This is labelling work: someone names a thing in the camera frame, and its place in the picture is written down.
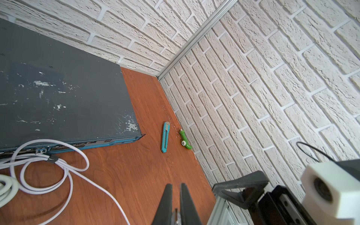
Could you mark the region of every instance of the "coiled white cable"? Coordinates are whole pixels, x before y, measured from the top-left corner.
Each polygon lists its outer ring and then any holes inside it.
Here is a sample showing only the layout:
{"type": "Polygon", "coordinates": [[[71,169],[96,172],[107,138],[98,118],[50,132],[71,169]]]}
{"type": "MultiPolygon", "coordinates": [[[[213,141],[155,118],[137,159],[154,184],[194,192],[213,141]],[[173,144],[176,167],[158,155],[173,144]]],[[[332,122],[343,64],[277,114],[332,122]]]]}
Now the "coiled white cable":
{"type": "Polygon", "coordinates": [[[62,183],[65,181],[66,177],[69,177],[70,191],[69,191],[69,196],[68,196],[65,204],[63,205],[63,207],[54,216],[52,216],[50,219],[48,219],[45,222],[42,222],[39,225],[45,225],[45,224],[49,223],[50,221],[55,219],[65,209],[65,207],[67,206],[67,204],[70,201],[70,198],[71,198],[71,195],[72,195],[72,190],[73,190],[73,181],[72,181],[71,174],[69,173],[69,171],[71,171],[74,174],[76,174],[79,177],[86,180],[87,182],[91,183],[95,187],[99,188],[103,192],[105,192],[108,196],[110,196],[114,200],[114,202],[116,203],[117,207],[120,209],[122,215],[124,216],[124,218],[126,220],[126,223],[128,225],[130,225],[129,220],[127,219],[124,211],[122,210],[120,204],[115,199],[115,197],[112,196],[104,188],[100,187],[99,185],[97,185],[93,181],[89,180],[88,178],[86,178],[82,174],[78,173],[78,171],[87,170],[88,167],[89,167],[89,159],[87,158],[87,156],[81,150],[79,150],[78,148],[76,148],[76,147],[74,147],[72,145],[69,145],[69,144],[67,144],[65,142],[57,141],[57,140],[51,140],[51,139],[38,139],[38,140],[33,140],[33,141],[26,142],[26,143],[22,144],[20,147],[18,147],[16,149],[16,151],[13,153],[11,158],[0,160],[0,169],[10,168],[10,175],[11,175],[11,177],[9,177],[9,176],[5,176],[5,175],[0,174],[0,182],[5,183],[5,186],[3,186],[3,187],[0,186],[0,207],[5,205],[6,203],[8,203],[16,195],[18,189],[20,189],[23,192],[26,192],[28,194],[45,194],[45,193],[49,193],[49,192],[57,189],[60,185],[62,185],[62,183]],[[33,154],[33,153],[22,154],[22,155],[19,155],[19,156],[17,154],[25,146],[33,144],[33,143],[38,143],[38,142],[45,142],[45,143],[50,142],[50,143],[61,144],[61,145],[64,145],[66,147],[69,147],[69,148],[75,150],[76,152],[78,152],[85,159],[86,167],[83,168],[83,169],[76,168],[76,167],[73,167],[73,166],[70,166],[69,164],[67,164],[67,162],[65,160],[58,159],[55,162],[55,164],[58,165],[59,167],[61,167],[64,170],[64,176],[61,179],[61,181],[59,181],[58,183],[56,183],[56,184],[54,184],[52,186],[46,187],[46,188],[35,188],[35,187],[32,187],[32,186],[28,185],[26,183],[26,181],[25,181],[25,178],[24,178],[24,174],[25,174],[25,170],[26,170],[27,166],[32,162],[47,161],[49,159],[49,156],[44,155],[44,154],[33,154]],[[20,172],[20,182],[21,183],[19,184],[17,179],[16,179],[16,176],[15,176],[14,167],[18,166],[18,165],[22,165],[22,164],[24,164],[24,167],[21,169],[21,172],[20,172]]]}

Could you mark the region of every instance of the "green pipe cutter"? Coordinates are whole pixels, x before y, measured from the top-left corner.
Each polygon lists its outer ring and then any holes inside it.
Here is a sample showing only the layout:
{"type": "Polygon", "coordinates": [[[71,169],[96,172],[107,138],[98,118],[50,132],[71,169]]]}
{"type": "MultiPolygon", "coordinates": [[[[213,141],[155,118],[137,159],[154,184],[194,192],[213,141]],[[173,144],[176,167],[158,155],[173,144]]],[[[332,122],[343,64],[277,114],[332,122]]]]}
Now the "green pipe cutter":
{"type": "Polygon", "coordinates": [[[182,145],[182,146],[185,146],[185,148],[187,148],[187,149],[192,149],[193,147],[189,144],[189,140],[188,140],[188,138],[186,137],[185,131],[184,131],[183,129],[181,129],[181,130],[179,131],[179,134],[180,134],[181,138],[183,139],[183,140],[181,141],[181,145],[182,145]]]}

